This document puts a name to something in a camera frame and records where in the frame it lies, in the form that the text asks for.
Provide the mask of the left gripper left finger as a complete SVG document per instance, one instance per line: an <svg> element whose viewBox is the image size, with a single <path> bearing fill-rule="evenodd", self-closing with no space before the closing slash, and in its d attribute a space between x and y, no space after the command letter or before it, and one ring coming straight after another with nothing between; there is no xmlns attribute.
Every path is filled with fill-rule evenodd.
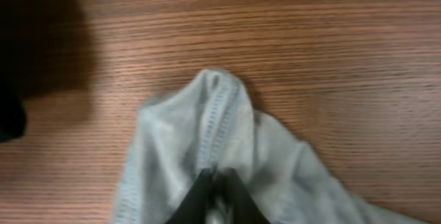
<svg viewBox="0 0 441 224"><path fill-rule="evenodd" d="M201 170L185 198L165 224L205 224L213 182L212 171Z"/></svg>

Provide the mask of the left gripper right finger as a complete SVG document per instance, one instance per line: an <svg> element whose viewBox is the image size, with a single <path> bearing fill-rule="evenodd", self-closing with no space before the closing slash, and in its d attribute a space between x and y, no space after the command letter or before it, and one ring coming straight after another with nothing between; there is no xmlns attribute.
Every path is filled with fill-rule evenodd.
<svg viewBox="0 0 441 224"><path fill-rule="evenodd" d="M224 173L224 197L230 206L230 223L269 224L236 170L230 169Z"/></svg>

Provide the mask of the light blue t-shirt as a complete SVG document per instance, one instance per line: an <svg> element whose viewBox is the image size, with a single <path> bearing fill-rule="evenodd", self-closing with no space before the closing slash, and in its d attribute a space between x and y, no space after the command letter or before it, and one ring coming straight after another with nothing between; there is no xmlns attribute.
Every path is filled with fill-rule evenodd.
<svg viewBox="0 0 441 224"><path fill-rule="evenodd" d="M240 79L202 70L139 108L113 223L165 223L189 192L235 171L270 223L411 223L348 192L307 142L254 109Z"/></svg>

